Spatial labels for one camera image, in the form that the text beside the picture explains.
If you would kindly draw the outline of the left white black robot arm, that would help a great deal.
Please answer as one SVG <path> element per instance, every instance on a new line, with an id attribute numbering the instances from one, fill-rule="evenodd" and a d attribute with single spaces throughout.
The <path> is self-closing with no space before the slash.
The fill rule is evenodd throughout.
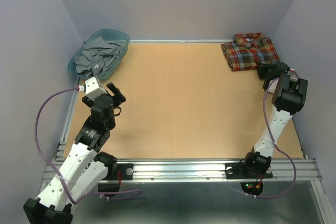
<path id="1" fill-rule="evenodd" d="M 85 92 L 82 101 L 90 115 L 62 166 L 49 164 L 56 172 L 49 185 L 36 198 L 26 200 L 23 209 L 30 223 L 71 223 L 78 204 L 94 186 L 116 175 L 117 159 L 100 150 L 116 126 L 114 110 L 126 98 L 113 83 L 103 89 L 97 78 L 76 90 Z"/>

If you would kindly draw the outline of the plaid long sleeve shirt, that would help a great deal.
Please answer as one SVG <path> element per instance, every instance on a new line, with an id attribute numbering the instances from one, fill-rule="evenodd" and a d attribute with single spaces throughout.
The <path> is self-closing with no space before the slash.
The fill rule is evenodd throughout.
<path id="1" fill-rule="evenodd" d="M 231 71 L 256 69 L 257 65 L 280 61 L 269 37 L 262 33 L 235 34 L 233 41 L 221 44 L 221 49 Z"/>

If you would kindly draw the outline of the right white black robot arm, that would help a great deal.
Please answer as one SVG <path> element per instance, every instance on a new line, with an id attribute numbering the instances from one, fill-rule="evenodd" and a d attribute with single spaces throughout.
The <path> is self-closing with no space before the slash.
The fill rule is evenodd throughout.
<path id="1" fill-rule="evenodd" d="M 292 117 L 302 110 L 307 96 L 308 80 L 299 77 L 292 78 L 295 71 L 284 62 L 275 64 L 257 64 L 257 74 L 264 80 L 263 89 L 265 94 L 272 91 L 272 112 L 270 118 L 266 113 L 266 98 L 263 98 L 263 114 L 266 128 L 254 145 L 247 153 L 241 170 L 244 175 L 253 177 L 263 175 L 270 168 L 274 150 L 278 148 L 277 142 Z"/>

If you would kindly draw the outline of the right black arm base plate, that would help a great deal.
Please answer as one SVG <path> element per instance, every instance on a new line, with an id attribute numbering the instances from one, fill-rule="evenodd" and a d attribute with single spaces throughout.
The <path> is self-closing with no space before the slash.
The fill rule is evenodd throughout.
<path id="1" fill-rule="evenodd" d="M 245 168 L 244 162 L 225 163 L 225 175 L 227 179 L 269 179 L 273 173 L 251 172 Z"/>

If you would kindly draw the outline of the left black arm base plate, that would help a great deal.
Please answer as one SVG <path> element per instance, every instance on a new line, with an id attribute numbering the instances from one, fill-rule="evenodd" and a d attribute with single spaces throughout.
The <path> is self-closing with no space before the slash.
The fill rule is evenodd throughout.
<path id="1" fill-rule="evenodd" d="M 132 163 L 117 163 L 112 168 L 108 168 L 107 176 L 102 180 L 132 180 L 134 165 Z"/>

